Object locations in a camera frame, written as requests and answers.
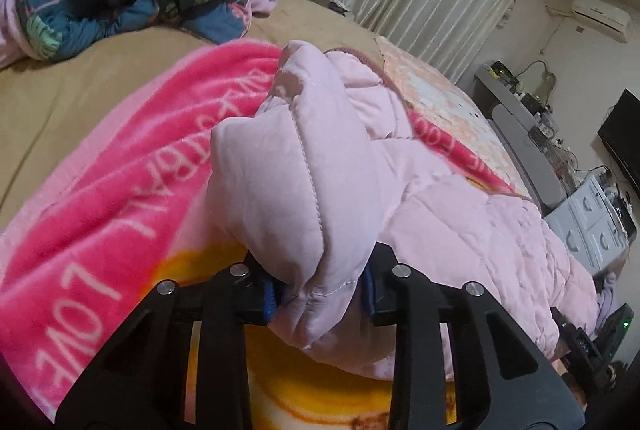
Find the pink quilted jacket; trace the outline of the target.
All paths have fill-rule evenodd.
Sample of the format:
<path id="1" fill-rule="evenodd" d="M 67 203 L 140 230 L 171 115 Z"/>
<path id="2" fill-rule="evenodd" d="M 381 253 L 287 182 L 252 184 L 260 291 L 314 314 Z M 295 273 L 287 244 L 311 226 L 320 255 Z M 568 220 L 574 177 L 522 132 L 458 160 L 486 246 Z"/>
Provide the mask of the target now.
<path id="1" fill-rule="evenodd" d="M 284 284 L 271 330 L 318 362 L 393 376 L 395 332 L 371 324 L 359 285 L 376 243 L 435 283 L 484 285 L 547 358 L 554 312 L 596 329 L 593 280 L 535 204 L 472 184 L 355 54 L 288 44 L 257 113 L 218 124 L 210 152 L 216 226 Z"/>

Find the purple clothes on floor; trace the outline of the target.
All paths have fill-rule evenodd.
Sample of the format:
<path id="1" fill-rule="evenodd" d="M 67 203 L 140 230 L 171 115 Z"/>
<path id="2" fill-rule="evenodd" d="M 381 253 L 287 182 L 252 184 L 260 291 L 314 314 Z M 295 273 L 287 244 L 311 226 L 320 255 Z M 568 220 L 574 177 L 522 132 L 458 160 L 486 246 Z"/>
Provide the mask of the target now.
<path id="1" fill-rule="evenodd" d="M 602 288 L 598 292 L 598 316 L 596 332 L 604 327 L 606 320 L 620 307 L 620 300 L 616 294 L 617 275 L 608 272 L 603 277 Z"/>

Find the white drawer cabinet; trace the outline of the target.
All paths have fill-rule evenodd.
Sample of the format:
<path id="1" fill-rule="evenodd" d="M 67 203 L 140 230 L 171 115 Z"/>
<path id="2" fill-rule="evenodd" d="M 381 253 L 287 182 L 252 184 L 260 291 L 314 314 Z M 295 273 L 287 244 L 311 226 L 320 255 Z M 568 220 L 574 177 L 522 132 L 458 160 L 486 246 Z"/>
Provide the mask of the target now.
<path id="1" fill-rule="evenodd" d="M 592 276 L 611 271 L 628 253 L 638 227 L 617 184 L 606 184 L 605 172 L 592 173 L 544 217 L 566 250 Z"/>

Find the pink football fleece blanket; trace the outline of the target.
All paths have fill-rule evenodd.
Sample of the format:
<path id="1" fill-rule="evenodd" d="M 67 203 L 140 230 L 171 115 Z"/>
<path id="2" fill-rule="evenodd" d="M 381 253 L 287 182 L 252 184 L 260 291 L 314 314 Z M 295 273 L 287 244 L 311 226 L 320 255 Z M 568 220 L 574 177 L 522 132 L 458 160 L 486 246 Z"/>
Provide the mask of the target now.
<path id="1" fill-rule="evenodd" d="M 157 282 L 208 279 L 245 250 L 206 224 L 209 132 L 253 116 L 281 48 L 203 47 L 115 106 L 1 231 L 1 354 L 44 423 Z M 385 429 L 390 384 L 246 330 L 254 429 Z"/>

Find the black television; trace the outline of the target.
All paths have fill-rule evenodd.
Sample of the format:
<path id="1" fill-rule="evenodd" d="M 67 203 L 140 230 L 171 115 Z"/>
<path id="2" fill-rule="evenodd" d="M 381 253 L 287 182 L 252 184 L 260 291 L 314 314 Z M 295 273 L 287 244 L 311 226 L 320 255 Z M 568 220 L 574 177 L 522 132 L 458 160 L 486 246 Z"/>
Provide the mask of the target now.
<path id="1" fill-rule="evenodd" d="M 598 130 L 605 149 L 630 183 L 640 192 L 640 101 L 625 89 Z"/>

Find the peach patterned bed cover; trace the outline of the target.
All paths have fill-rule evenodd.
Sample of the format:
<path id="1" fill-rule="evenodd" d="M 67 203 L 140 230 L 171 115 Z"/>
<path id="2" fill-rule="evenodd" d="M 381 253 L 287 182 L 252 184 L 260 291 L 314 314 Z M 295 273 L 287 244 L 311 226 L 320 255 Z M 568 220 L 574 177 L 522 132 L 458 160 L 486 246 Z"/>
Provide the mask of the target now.
<path id="1" fill-rule="evenodd" d="M 489 195 L 536 204 L 527 192 L 506 147 L 472 99 L 439 70 L 393 45 L 376 39 L 383 70 L 400 91 L 414 133 L 455 175 Z"/>

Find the tan bed sheet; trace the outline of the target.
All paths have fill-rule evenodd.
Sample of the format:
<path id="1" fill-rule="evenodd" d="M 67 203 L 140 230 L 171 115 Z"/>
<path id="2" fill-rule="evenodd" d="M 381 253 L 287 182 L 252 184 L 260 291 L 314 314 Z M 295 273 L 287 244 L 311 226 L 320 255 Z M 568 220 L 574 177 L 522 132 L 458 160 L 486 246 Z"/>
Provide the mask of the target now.
<path id="1" fill-rule="evenodd" d="M 355 49 L 383 62 L 376 36 L 309 0 L 278 0 L 250 37 L 284 46 L 306 40 L 322 50 Z M 204 42 L 154 26 L 97 42 L 52 65 L 23 59 L 1 72 L 1 222 L 8 224 L 60 161 L 138 88 Z"/>

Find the white air conditioner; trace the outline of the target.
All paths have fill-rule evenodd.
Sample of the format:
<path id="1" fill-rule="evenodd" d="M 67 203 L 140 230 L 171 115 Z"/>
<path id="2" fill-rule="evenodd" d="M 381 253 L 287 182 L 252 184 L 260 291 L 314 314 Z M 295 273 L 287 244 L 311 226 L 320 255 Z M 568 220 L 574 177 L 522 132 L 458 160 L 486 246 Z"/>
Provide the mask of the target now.
<path id="1" fill-rule="evenodd" d="M 573 0 L 572 13 L 575 19 L 611 37 L 616 42 L 629 42 L 632 21 L 630 14 L 602 0 Z"/>

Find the grey wall-mounted desk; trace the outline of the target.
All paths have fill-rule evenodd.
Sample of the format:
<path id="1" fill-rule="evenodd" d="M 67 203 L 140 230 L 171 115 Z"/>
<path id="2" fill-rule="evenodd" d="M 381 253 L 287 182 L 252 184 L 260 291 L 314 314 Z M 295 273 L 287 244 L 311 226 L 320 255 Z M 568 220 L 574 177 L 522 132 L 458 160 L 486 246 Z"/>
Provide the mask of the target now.
<path id="1" fill-rule="evenodd" d="M 536 140 L 535 117 L 487 66 L 477 68 L 474 83 L 474 102 L 506 148 L 529 195 L 541 213 L 548 215 L 567 198 L 567 193 Z"/>

